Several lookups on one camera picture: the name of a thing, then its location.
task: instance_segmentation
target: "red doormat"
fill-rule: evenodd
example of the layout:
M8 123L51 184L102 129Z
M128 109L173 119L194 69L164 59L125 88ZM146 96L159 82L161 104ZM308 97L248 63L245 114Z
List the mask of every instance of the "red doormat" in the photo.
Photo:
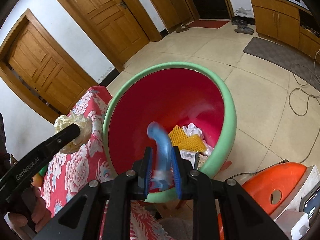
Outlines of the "red doormat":
M196 20L188 25L189 28L192 27L202 27L202 28L213 28L218 29L228 23L228 21L212 21L212 20Z

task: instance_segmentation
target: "cabinet door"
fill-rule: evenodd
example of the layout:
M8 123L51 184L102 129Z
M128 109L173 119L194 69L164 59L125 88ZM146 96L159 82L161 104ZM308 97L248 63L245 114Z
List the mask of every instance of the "cabinet door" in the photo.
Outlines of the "cabinet door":
M276 12L253 6L257 33L277 38Z
M277 14L278 40L295 48L299 46L300 22L282 13Z
M308 36L304 35L303 33L300 34L300 43L299 43L299 50L303 53L307 54L312 59L315 59L316 53L320 49L320 44L310 39ZM318 62L320 62L320 55L317 55Z

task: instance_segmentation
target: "gray floor mat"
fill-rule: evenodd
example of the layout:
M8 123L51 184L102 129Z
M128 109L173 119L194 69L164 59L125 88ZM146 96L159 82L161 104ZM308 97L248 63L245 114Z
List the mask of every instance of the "gray floor mat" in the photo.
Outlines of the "gray floor mat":
M289 70L290 72L292 71L306 82L311 80L310 84L320 91L320 84L317 81L315 74L314 61L310 57L306 55L304 56L289 47L284 47L258 37L252 38L249 44L244 48L243 52L263 58ZM318 63L316 63L316 71L319 76L320 65Z

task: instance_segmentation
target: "electrical cable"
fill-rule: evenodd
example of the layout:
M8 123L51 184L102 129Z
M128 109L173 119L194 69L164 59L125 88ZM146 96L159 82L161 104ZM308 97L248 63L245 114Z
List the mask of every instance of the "electrical cable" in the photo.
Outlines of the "electrical cable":
M308 69L308 68L305 67L304 65L301 65L301 64L291 64L291 65L290 65L291 73L292 73L295 81L297 82L297 84L298 84L299 86L305 87L305 86L307 86L307 85L311 85L310 83L311 83L312 77L313 77L314 75L316 76L316 82L320 85L320 77L318 77L317 71L316 71L316 58L317 58L317 55L319 54L319 52L320 52L320 49L319 49L318 52L316 53L315 60L314 60L314 69L315 69L315 73L314 73L314 74L310 71L310 69ZM310 81L307 82L306 84L300 84L300 83L298 82L296 76L294 75L293 71L292 71L292 65L300 65L300 66L306 68L306 69L310 72ZM306 95L308 95L307 108L306 108L306 111L305 111L303 114L298 114L298 113L293 109L293 107L292 107L292 105L291 105L291 102L290 102L292 93L295 92L295 91L297 91L297 90L305 93ZM309 109L309 100L310 100L310 98L315 98L315 99L317 100L319 106L320 106L320 102L319 102L319 100L318 100L318 98L320 98L320 95L315 96L315 95L312 95L312 94L308 94L307 92L305 92L305 91L304 91L303 89L301 89L301 88L295 88L295 89L292 90L291 93L289 94L288 103L289 103L289 106L290 106L291 110L292 110L297 116L303 117L303 116L305 116L305 115L307 114L307 112L308 112L308 109ZM314 142L313 142L313 144L312 144L312 146L311 146L311 149L310 149L308 155L307 155L301 162L299 162L299 163L303 163L303 162L305 162L305 161L309 158L309 156L310 156L310 154L311 154L311 152L312 152L312 150L313 150L313 147L315 146L316 141L317 141L317 139L318 139L318 137L319 137L319 134L320 134L320 125L319 125L318 133L317 133L317 135L316 135L316 138L315 138L315 140L314 140Z
M290 65L291 73L292 73L295 81L297 82L297 84L298 84L299 86L305 87L305 86L307 86L307 85L311 85L310 83L311 83L311 80L312 80L312 77L313 77L313 76L316 76L315 80L316 80L316 82L317 82L317 83L319 84L319 86L320 86L320 77L317 75L317 71L316 71L316 58L317 58L319 52L320 52L320 49L319 49L318 52L316 53L315 60L314 60L315 73L312 73L310 69L308 69L306 66L301 65L301 64L293 63L293 64ZM310 73L310 81L307 82L306 84L300 84L300 83L298 82L295 74L294 74L293 71L292 71L292 65L299 65L299 66L301 66L301 67L306 68L306 69L309 71L309 73ZM305 93L306 95L308 95L308 99L307 99L307 109L306 109L306 111L305 111L303 114L297 113L297 112L293 109L293 107L292 107L292 105L291 105L291 102L290 102L292 93L295 92L295 91L297 91L297 90L298 90L298 91L302 91L303 93ZM303 116L305 116L305 115L307 114L307 112L308 112L308 109L309 109L309 99L310 99L310 98L316 99L317 102L318 102L318 104L319 104L319 106L320 106L320 102L319 102L319 99L318 99L318 98L320 98L320 95L315 96L315 95L312 95L312 94L308 94L307 92L305 92L305 91L304 91L303 89L301 89L301 88L295 88L295 89L293 89L293 90L290 92L290 94L289 94L288 103L289 103L289 106L290 106L291 110L292 110L297 116L303 117ZM312 147L311 147L308 155L307 155L301 162L299 162L299 163L303 163L303 162L305 162L305 161L309 158L309 156L310 156L310 154L311 154L311 152L312 152L312 150L313 150L313 147L315 146L316 141L317 141L317 139L318 139L318 137L319 137L319 134L320 134L320 125L319 125L318 133L317 133L317 135L316 135L316 138L315 138L315 140L314 140L314 142L313 142L313 144L312 144ZM281 162L279 162L279 163L276 163L276 164L274 164L274 165L277 165L277 164L280 164L280 163L284 163L284 162L288 162L288 160L283 160L283 161L281 161ZM232 179L232 178L234 178L234 177L237 177L237 176L240 176L240 175L247 175L247 174L253 176L253 175L256 175L256 174L258 174L258 173L260 173L261 171L264 171L264 170L265 170L265 169L260 170L260 171L256 171L256 172L243 172L243 173L239 173L239 174L233 175L233 176L231 176L231 177L228 178L228 179Z

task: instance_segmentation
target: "green ball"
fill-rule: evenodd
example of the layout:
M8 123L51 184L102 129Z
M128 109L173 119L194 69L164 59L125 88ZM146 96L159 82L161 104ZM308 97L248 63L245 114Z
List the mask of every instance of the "green ball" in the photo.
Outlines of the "green ball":
M44 177L46 172L48 170L48 165L44 166L40 171L39 171L39 174Z

